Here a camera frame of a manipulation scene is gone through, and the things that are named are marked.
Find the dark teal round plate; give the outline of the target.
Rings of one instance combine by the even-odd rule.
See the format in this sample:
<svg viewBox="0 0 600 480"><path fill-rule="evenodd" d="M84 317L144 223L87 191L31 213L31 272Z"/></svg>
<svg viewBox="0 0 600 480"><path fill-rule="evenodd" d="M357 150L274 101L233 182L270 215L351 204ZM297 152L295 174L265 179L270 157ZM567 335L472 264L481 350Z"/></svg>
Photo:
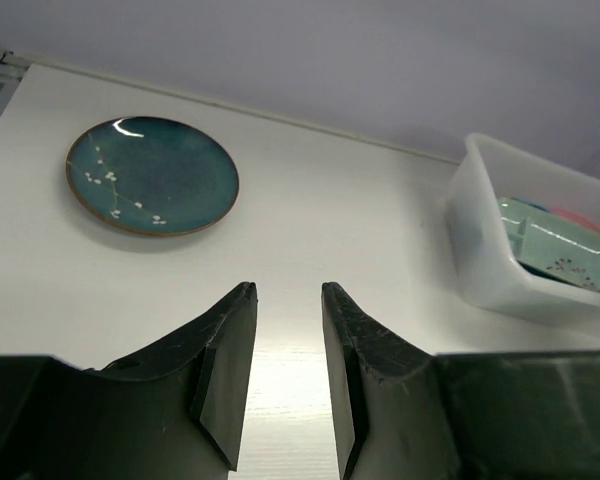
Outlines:
<svg viewBox="0 0 600 480"><path fill-rule="evenodd" d="M173 237L223 219L239 195L238 169L211 136L150 116L97 124L71 145L66 179L77 201L120 230Z"/></svg>

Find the pink round plate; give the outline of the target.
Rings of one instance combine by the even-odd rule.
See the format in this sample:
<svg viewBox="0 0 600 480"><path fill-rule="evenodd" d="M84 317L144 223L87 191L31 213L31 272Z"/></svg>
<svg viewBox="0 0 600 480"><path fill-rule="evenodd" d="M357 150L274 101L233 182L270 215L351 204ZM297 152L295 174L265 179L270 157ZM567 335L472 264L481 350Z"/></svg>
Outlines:
<svg viewBox="0 0 600 480"><path fill-rule="evenodd" d="M561 207L550 207L550 212L558 217L561 217L567 221L575 223L583 228L594 231L600 235L600 225L596 224L592 220L588 219L584 215L573 212Z"/></svg>

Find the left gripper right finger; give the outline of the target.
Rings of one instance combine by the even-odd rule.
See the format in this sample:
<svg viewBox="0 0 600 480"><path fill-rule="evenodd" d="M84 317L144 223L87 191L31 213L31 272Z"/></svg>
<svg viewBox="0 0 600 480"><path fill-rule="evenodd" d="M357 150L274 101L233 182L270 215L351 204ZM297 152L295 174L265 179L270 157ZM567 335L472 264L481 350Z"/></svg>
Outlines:
<svg viewBox="0 0 600 480"><path fill-rule="evenodd" d="M321 303L341 478L600 479L600 351L431 355Z"/></svg>

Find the mint rectangular divided plate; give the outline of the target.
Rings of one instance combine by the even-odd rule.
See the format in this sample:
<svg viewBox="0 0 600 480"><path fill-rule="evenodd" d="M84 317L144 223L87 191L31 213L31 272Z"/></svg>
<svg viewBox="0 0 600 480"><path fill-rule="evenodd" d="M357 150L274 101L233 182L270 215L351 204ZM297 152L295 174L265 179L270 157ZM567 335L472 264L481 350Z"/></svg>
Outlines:
<svg viewBox="0 0 600 480"><path fill-rule="evenodd" d="M530 273L600 293L600 233L515 198L497 200L514 258Z"/></svg>

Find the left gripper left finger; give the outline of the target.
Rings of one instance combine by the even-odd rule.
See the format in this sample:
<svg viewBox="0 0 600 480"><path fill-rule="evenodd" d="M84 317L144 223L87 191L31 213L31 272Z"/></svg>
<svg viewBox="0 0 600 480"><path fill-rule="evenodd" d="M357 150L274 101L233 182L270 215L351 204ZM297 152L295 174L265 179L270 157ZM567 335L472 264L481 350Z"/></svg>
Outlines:
<svg viewBox="0 0 600 480"><path fill-rule="evenodd" d="M224 479L237 467L257 289L101 370L0 356L0 479Z"/></svg>

